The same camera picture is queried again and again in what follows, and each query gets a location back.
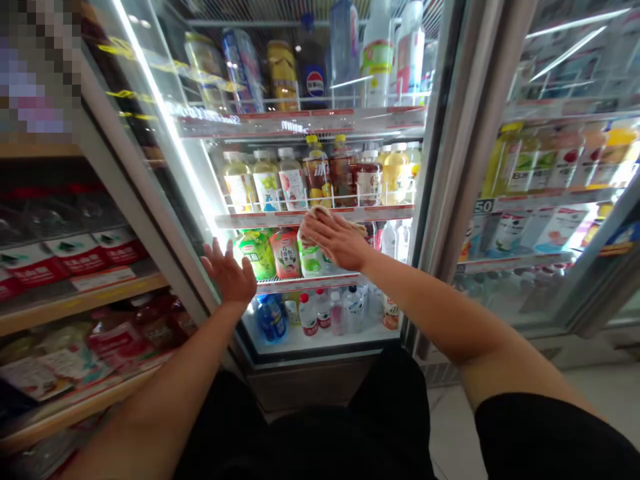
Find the glass door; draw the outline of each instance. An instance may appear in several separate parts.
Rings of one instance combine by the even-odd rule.
[[[253,264],[258,292],[235,338],[250,367],[398,342],[393,299],[302,248],[297,228],[321,205],[414,263],[445,2],[82,6],[93,114],[107,128],[115,112],[139,146],[124,167],[208,308],[219,298],[199,266],[204,242],[231,239]],[[105,98],[111,111],[98,111]]]

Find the bottle label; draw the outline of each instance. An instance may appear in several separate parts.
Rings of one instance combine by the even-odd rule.
[[[2,250],[0,262],[26,287],[48,285],[69,276],[60,260],[40,243]]]
[[[582,147],[579,149],[559,150],[555,158],[555,166],[549,177],[548,188],[565,189],[571,183],[575,168],[582,153]]]
[[[102,270],[109,265],[107,254],[88,233],[46,240],[45,244],[74,275]]]
[[[254,173],[253,180],[262,211],[280,211],[278,182],[275,173]]]
[[[128,265],[149,256],[130,227],[94,232],[92,236],[115,265]]]
[[[285,170],[280,172],[282,190],[285,192],[287,210],[306,210],[305,180],[302,170]]]
[[[251,213],[251,204],[256,202],[253,194],[250,175],[225,175],[225,182],[231,196],[231,202],[236,213]]]

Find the white bottle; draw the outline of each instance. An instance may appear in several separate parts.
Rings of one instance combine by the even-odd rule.
[[[315,299],[315,311],[316,318],[318,319],[318,326],[323,329],[327,329],[331,326],[331,305],[329,304],[329,296],[324,289],[318,289],[315,291],[318,296]]]
[[[343,302],[347,316],[347,330],[349,333],[362,332],[365,310],[362,305],[362,295],[355,285],[349,287],[349,292]]]
[[[393,223],[388,221],[382,230],[381,251],[391,258],[396,258],[398,254],[398,233],[393,228]]]
[[[386,107],[389,72],[393,64],[391,0],[378,0],[365,27],[362,49],[361,98],[364,107]]]

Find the floor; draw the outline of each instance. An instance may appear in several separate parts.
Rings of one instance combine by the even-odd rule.
[[[640,363],[565,372],[566,378],[640,450]],[[473,415],[459,385],[429,389],[431,458],[440,480],[487,478]]]

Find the yellow bottle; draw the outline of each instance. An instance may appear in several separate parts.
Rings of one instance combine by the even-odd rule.
[[[497,191],[500,189],[497,188],[497,185],[502,164],[507,156],[506,146],[508,143],[516,140],[517,134],[522,130],[523,125],[522,122],[506,123],[500,128],[500,136],[498,136],[498,139],[495,141],[489,158],[485,181],[482,185],[482,191],[480,192],[481,198],[490,198],[498,195]]]
[[[382,204],[398,205],[405,199],[411,181],[411,163],[406,143],[394,143],[382,164]]]

